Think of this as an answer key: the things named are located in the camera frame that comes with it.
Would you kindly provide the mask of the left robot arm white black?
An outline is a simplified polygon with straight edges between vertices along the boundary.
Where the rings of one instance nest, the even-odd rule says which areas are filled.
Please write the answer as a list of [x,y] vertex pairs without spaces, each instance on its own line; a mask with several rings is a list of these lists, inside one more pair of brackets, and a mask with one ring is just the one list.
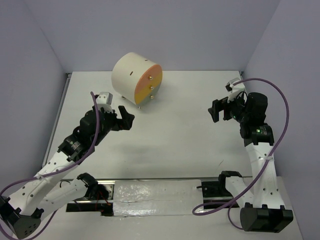
[[23,186],[10,196],[0,197],[0,218],[16,239],[32,240],[41,222],[68,202],[83,197],[90,200],[107,191],[89,173],[81,173],[57,190],[54,187],[89,157],[110,131],[132,128],[135,116],[123,105],[118,109],[120,118],[107,105],[86,112],[79,126],[63,140],[52,159],[34,177],[21,180]]

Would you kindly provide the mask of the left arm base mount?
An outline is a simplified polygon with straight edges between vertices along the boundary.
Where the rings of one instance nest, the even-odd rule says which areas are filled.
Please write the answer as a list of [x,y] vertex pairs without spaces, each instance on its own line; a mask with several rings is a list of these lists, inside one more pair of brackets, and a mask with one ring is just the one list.
[[66,205],[66,212],[98,212],[101,216],[113,217],[115,184],[105,180],[96,180],[89,173],[82,173],[76,179],[84,183],[85,194],[69,202]]

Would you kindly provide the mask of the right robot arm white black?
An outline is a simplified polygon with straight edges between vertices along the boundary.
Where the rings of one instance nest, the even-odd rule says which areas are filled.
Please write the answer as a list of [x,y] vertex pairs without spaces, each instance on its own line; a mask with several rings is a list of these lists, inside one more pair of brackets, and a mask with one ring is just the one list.
[[238,93],[212,102],[208,109],[212,120],[219,121],[223,112],[225,121],[239,123],[240,135],[248,153],[252,182],[246,185],[236,171],[223,171],[217,184],[221,195],[232,195],[240,207],[241,229],[245,232],[279,233],[294,219],[280,194],[275,170],[273,130],[265,122],[268,98],[257,92]]

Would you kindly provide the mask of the cream round drawer organizer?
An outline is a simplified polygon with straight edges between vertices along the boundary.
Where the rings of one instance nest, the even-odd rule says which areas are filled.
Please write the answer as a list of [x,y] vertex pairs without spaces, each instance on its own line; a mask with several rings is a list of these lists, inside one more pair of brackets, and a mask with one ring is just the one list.
[[113,89],[138,108],[155,98],[162,80],[162,67],[135,52],[120,58],[111,73]]

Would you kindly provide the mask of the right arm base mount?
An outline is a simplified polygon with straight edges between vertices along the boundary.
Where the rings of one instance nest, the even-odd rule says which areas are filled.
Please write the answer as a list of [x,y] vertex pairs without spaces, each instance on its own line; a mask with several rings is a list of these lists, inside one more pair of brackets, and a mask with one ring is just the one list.
[[215,180],[204,180],[196,188],[202,192],[203,203],[210,203],[203,206],[204,210],[216,209],[233,198],[233,195],[226,189],[226,178],[242,177],[237,171],[222,171]]

